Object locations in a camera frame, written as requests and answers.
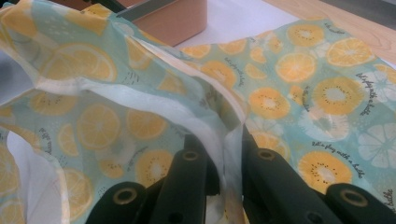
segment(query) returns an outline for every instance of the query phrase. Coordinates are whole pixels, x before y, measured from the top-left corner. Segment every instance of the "clamp hole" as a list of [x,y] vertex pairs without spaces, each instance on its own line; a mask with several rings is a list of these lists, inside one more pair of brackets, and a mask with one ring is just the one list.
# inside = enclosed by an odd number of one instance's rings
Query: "clamp hole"
[[113,202],[119,205],[124,205],[133,202],[136,197],[137,197],[136,189],[133,188],[119,189],[113,196]]
[[355,190],[343,189],[341,190],[340,194],[344,201],[352,205],[366,207],[369,204],[367,199]]

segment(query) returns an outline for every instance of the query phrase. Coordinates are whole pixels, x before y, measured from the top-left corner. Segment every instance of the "white flower print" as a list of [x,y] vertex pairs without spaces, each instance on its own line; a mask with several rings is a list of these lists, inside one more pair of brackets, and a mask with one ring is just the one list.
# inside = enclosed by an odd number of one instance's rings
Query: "white flower print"
[[376,71],[364,75],[367,76],[367,85],[372,85],[379,102],[396,101],[396,85],[388,80],[386,73]]
[[396,169],[396,123],[375,125],[359,136],[359,153],[379,168]]
[[276,136],[283,134],[282,126],[273,119],[256,117],[254,119],[247,119],[246,125],[251,132],[266,132]]
[[349,123],[346,115],[329,115],[317,105],[304,111],[298,125],[305,133],[319,141],[335,142],[349,134]]

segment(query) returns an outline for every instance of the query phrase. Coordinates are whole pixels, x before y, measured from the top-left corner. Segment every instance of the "fruit pattern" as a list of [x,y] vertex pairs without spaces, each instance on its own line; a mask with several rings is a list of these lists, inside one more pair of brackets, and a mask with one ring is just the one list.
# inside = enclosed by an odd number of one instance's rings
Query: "fruit pattern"
[[99,5],[80,13],[22,0],[0,19],[1,49],[35,85],[0,107],[2,218],[23,222],[26,204],[8,131],[58,169],[73,223],[85,223],[103,189],[164,177],[187,133],[218,169],[232,166],[223,152],[240,148],[213,146],[244,121],[313,189],[347,182],[384,203],[396,190],[396,72],[328,20],[178,51]]

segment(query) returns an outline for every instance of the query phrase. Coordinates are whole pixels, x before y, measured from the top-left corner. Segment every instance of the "kiwi slice print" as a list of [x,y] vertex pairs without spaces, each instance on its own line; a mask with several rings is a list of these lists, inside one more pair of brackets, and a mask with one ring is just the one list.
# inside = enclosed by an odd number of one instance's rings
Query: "kiwi slice print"
[[298,171],[306,184],[321,193],[336,183],[350,183],[352,172],[330,152],[311,151],[298,163]]
[[99,161],[99,168],[102,174],[113,179],[120,178],[124,174],[122,166],[113,160]]
[[137,161],[135,174],[137,182],[146,188],[166,177],[173,155],[164,149],[145,152]]
[[315,87],[313,99],[327,114],[351,113],[362,101],[361,84],[348,77],[327,78]]
[[291,43],[301,47],[311,47],[323,40],[323,30],[314,24],[298,24],[288,29]]
[[289,114],[288,100],[277,90],[260,88],[249,95],[251,110],[265,119],[281,119]]

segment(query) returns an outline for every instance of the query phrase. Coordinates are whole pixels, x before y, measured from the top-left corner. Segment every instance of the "white surface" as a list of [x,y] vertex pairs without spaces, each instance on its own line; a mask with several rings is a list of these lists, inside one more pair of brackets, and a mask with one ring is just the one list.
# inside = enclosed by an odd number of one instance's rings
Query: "white surface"
[[208,0],[207,26],[177,48],[259,35],[298,19],[262,0]]

